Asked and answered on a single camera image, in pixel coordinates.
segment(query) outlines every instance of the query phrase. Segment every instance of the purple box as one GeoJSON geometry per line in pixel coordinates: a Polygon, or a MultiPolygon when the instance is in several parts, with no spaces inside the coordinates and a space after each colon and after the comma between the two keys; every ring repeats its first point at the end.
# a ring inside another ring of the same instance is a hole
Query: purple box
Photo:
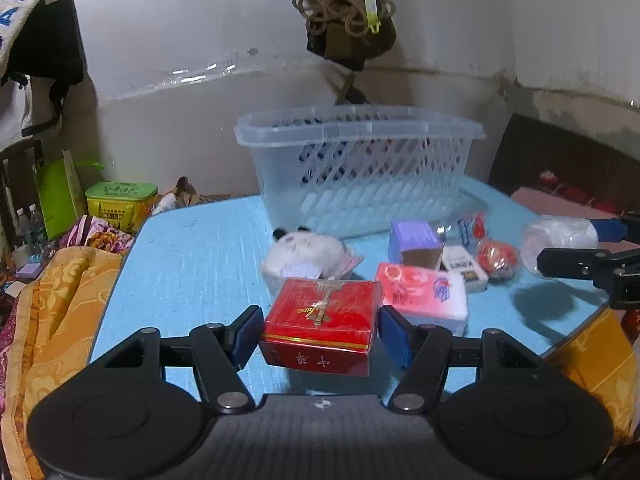
{"type": "Polygon", "coordinates": [[[440,270],[442,242],[427,222],[391,223],[389,262],[440,270]]]}
{"type": "Polygon", "coordinates": [[[35,280],[42,272],[42,269],[42,264],[26,264],[23,268],[16,271],[15,277],[35,280]]]}

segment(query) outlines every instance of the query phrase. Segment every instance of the yellow blanket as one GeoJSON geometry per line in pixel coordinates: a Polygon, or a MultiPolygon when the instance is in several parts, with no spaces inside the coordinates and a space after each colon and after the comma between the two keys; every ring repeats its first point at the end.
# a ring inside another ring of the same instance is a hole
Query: yellow blanket
{"type": "Polygon", "coordinates": [[[0,420],[13,480],[44,478],[27,443],[27,418],[40,399],[86,366],[120,261],[91,247],[62,249],[20,293],[0,420]]]}

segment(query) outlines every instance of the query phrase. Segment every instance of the lavender box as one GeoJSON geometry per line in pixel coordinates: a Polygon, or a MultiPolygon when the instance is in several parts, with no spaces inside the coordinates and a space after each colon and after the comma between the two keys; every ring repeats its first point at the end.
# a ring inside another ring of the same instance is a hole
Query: lavender box
{"type": "Polygon", "coordinates": [[[392,264],[440,270],[442,242],[427,222],[392,222],[388,258],[392,264]]]}

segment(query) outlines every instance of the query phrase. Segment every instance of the yellow tin box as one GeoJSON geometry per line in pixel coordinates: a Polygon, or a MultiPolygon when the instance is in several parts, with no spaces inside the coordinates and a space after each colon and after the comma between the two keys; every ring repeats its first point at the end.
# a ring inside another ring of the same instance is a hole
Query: yellow tin box
{"type": "Polygon", "coordinates": [[[137,232],[158,202],[155,184],[99,182],[84,194],[90,215],[104,218],[127,233],[137,232]]]}

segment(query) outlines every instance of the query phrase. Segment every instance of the pink packaging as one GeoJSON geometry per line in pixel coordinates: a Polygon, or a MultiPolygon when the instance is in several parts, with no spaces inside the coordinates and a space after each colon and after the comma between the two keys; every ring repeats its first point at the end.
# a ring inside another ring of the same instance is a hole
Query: pink packaging
{"type": "Polygon", "coordinates": [[[379,264],[383,302],[413,324],[431,323],[462,335],[469,316],[465,281],[458,272],[440,272],[396,264],[379,264]]]}

